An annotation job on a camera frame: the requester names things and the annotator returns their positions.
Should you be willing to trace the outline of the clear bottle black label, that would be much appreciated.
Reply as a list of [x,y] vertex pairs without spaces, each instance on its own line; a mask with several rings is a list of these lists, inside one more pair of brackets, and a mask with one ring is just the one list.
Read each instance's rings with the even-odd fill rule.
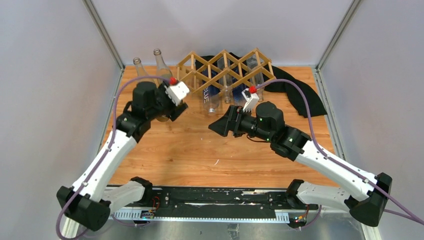
[[153,54],[156,61],[156,75],[166,79],[171,78],[173,74],[168,65],[165,63],[161,50],[156,48],[153,50]]

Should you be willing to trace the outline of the slim clear glass bottle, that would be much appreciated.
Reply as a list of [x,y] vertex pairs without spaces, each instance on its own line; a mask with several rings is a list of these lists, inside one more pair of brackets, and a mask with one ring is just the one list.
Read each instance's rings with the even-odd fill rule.
[[[228,66],[228,60],[225,60],[224,57],[222,57],[217,65],[221,70],[224,70],[227,66]],[[230,104],[232,102],[232,88],[231,88],[231,84],[232,84],[232,79],[231,79],[231,75],[229,75],[228,73],[226,73],[225,75],[222,76],[222,78],[219,80],[219,83],[222,84],[223,89],[223,99],[224,102],[226,104]]]

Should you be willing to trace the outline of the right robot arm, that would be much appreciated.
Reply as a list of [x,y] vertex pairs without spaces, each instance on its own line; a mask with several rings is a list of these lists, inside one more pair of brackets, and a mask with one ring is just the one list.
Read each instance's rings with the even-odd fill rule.
[[230,105],[208,128],[222,137],[232,132],[235,138],[259,138],[278,156],[315,169],[338,184],[329,187],[294,179],[285,191],[290,208],[321,205],[348,212],[364,225],[379,225],[393,181],[388,174],[364,171],[327,151],[307,133],[287,125],[283,111],[269,101],[260,103],[255,113],[252,116],[241,106]]

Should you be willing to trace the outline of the clear bottle white label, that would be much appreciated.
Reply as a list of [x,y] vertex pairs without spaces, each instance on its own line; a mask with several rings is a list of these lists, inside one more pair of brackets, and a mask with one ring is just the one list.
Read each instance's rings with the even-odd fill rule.
[[150,76],[150,75],[146,72],[146,70],[145,70],[145,68],[144,68],[144,66],[142,64],[142,61],[141,61],[141,59],[139,57],[135,57],[133,59],[133,64],[135,66],[135,70],[136,70],[137,76],[138,77],[146,77],[146,78],[141,79],[140,81],[142,81],[142,82],[151,82],[151,83],[154,83],[155,84],[155,80],[153,78],[147,78],[147,76]]

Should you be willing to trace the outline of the dark green wine bottle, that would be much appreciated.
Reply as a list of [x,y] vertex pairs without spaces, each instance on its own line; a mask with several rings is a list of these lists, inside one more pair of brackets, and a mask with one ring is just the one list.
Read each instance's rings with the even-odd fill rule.
[[164,113],[164,114],[158,115],[156,117],[156,120],[158,120],[159,122],[167,122],[169,120],[169,116],[168,114]]

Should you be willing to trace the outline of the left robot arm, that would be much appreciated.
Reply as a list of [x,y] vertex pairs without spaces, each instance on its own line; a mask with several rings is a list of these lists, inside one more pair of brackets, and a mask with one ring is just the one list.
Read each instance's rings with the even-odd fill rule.
[[190,90],[184,82],[165,80],[160,85],[141,81],[132,91],[121,115],[115,117],[106,143],[86,171],[70,187],[56,194],[63,214],[93,232],[100,230],[111,214],[137,202],[150,206],[153,185],[133,177],[113,190],[106,187],[113,174],[159,117],[175,121],[188,108],[184,98]]

